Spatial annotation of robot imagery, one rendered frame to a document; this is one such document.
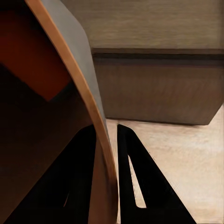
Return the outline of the trash can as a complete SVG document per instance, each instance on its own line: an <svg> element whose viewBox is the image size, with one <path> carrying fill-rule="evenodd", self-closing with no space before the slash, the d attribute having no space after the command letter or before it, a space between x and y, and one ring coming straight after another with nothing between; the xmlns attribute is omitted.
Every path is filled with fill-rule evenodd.
<svg viewBox="0 0 224 224"><path fill-rule="evenodd" d="M93 124L96 149L88 224L116 224L118 180L86 33L60 0L0 0L49 37L76 88L48 103L0 63L0 224L80 129Z"/></svg>

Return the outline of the can of soda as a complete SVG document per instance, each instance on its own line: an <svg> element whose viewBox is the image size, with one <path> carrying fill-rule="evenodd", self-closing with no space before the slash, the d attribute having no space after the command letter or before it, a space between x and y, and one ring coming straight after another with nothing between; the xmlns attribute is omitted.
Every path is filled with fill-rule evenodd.
<svg viewBox="0 0 224 224"><path fill-rule="evenodd" d="M0 9L0 63L50 104L76 88L49 37L10 7Z"/></svg>

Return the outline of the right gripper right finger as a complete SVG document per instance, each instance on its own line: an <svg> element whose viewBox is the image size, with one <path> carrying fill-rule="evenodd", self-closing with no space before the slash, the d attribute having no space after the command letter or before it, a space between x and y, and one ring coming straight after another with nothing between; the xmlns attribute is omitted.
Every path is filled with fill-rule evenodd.
<svg viewBox="0 0 224 224"><path fill-rule="evenodd" d="M196 224L134 131L117 126L121 224ZM136 205L130 156L147 208Z"/></svg>

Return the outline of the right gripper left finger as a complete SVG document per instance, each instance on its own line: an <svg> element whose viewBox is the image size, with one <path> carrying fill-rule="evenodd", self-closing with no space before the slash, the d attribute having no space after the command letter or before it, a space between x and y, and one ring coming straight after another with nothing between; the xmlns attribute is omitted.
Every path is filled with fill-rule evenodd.
<svg viewBox="0 0 224 224"><path fill-rule="evenodd" d="M88 224L96 149L80 129L3 224Z"/></svg>

